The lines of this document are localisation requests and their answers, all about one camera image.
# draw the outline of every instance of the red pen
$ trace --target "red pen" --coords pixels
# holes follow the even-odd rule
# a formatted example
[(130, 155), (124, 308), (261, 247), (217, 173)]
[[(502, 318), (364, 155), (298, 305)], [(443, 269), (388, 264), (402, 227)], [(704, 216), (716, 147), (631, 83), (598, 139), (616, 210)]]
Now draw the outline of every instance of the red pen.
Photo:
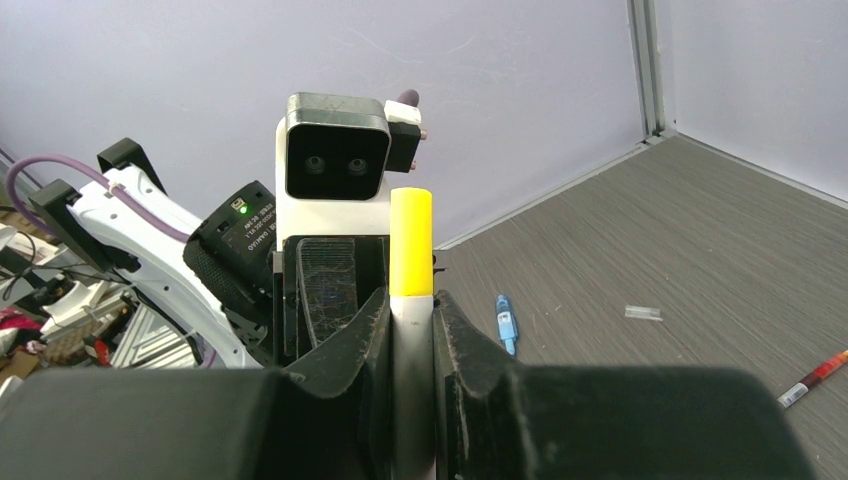
[(797, 402), (814, 387), (818, 386), (825, 378), (829, 377), (833, 372), (839, 369), (842, 365), (848, 363), (848, 350), (830, 357), (830, 360), (822, 363), (815, 370), (810, 372), (800, 382), (796, 383), (789, 390), (781, 395), (777, 401), (783, 405), (783, 408), (789, 408), (793, 403)]

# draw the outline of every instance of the white wall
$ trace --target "white wall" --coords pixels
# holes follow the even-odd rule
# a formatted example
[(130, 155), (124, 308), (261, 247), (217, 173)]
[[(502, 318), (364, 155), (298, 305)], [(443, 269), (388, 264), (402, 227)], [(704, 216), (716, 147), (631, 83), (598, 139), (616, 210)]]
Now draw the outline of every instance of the white wall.
[(642, 139), (625, 0), (0, 0), (0, 44), (0, 144), (94, 164), (129, 136), (201, 216), (272, 187), (295, 91), (421, 92), (430, 139), (394, 184), (434, 192), (437, 242)]
[(848, 200), (848, 2), (670, 11), (678, 130)]

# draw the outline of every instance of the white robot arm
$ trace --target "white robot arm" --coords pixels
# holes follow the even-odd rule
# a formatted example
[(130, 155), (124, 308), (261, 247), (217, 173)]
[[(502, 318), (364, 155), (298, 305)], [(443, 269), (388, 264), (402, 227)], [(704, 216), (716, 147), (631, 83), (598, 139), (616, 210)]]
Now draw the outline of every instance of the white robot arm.
[[(201, 220), (168, 198), (137, 166), (111, 169), (105, 176), (148, 211), (173, 228), (193, 232)], [(221, 302), (183, 261), (185, 243), (143, 220), (96, 182), (80, 189), (68, 210), (97, 241), (138, 259), (135, 271), (116, 271), (188, 335), (198, 335), (206, 348), (206, 364), (227, 368), (259, 367), (233, 333)]]

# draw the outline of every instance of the depth camera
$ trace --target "depth camera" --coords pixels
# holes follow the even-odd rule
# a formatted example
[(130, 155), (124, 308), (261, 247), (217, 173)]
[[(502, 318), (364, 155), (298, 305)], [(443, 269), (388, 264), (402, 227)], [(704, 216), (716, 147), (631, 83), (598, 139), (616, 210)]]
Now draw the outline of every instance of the depth camera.
[(392, 136), (383, 105), (368, 98), (297, 93), (286, 114), (286, 192), (304, 200), (377, 195)]

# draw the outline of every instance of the camera lens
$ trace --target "camera lens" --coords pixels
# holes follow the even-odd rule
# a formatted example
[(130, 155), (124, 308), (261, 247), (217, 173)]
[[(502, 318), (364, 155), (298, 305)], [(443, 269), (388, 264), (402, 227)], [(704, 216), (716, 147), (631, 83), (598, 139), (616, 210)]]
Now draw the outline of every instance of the camera lens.
[(310, 175), (319, 175), (324, 173), (324, 167), (327, 165), (327, 162), (324, 161), (323, 158), (318, 156), (312, 156), (306, 159), (306, 173)]
[(361, 158), (354, 158), (347, 164), (347, 171), (357, 177), (365, 175), (365, 172), (368, 171), (368, 162)]

